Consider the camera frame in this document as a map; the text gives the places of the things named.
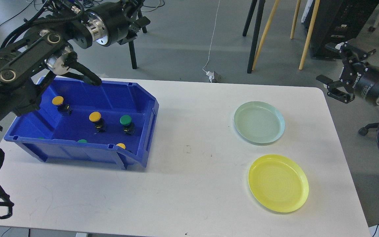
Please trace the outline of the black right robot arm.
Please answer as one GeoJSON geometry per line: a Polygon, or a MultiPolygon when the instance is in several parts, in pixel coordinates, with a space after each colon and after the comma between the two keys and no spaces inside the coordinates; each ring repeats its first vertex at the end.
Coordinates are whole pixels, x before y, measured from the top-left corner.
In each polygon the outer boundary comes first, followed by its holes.
{"type": "MultiPolygon", "coordinates": [[[[325,45],[325,48],[338,53],[343,63],[343,69],[337,81],[324,75],[317,76],[316,79],[326,86],[327,95],[345,104],[359,97],[373,106],[379,105],[379,66],[372,66],[367,62],[376,49],[354,44],[353,39],[338,44],[330,42],[325,45]]],[[[370,128],[376,128],[379,150],[379,122],[360,128],[358,133],[365,136],[370,128]]]]}

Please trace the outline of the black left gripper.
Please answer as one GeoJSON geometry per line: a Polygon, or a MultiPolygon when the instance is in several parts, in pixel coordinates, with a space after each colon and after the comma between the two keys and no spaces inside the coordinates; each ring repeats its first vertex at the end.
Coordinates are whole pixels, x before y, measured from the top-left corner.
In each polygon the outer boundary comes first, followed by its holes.
{"type": "Polygon", "coordinates": [[[151,23],[143,16],[134,20],[145,0],[122,0],[120,3],[103,3],[85,11],[88,18],[86,27],[93,41],[108,47],[114,43],[124,45],[137,39],[138,33],[146,34],[146,26],[151,23]]]}

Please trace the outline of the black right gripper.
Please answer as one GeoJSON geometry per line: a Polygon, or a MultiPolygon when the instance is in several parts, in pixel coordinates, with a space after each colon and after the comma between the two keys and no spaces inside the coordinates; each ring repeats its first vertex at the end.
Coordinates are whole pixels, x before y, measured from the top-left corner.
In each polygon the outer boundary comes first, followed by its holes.
{"type": "Polygon", "coordinates": [[[327,95],[344,104],[348,104],[359,96],[373,106],[379,105],[379,66],[364,63],[370,56],[376,53],[373,47],[357,46],[350,42],[335,44],[327,43],[325,49],[338,53],[344,65],[340,80],[333,81],[325,75],[319,75],[316,80],[323,83],[327,89],[327,95]],[[339,88],[345,83],[348,92],[339,88]]]}

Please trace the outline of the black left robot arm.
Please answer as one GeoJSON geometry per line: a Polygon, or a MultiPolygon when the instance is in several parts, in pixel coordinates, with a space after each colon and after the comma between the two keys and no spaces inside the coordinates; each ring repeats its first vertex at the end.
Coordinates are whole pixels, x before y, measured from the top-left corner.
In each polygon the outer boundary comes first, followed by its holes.
{"type": "Polygon", "coordinates": [[[86,9],[78,0],[45,0],[42,8],[12,31],[0,47],[0,121],[39,110],[41,97],[57,75],[100,86],[101,78],[78,62],[70,41],[87,49],[128,44],[137,68],[133,41],[146,33],[143,0],[105,2],[86,9]]]}

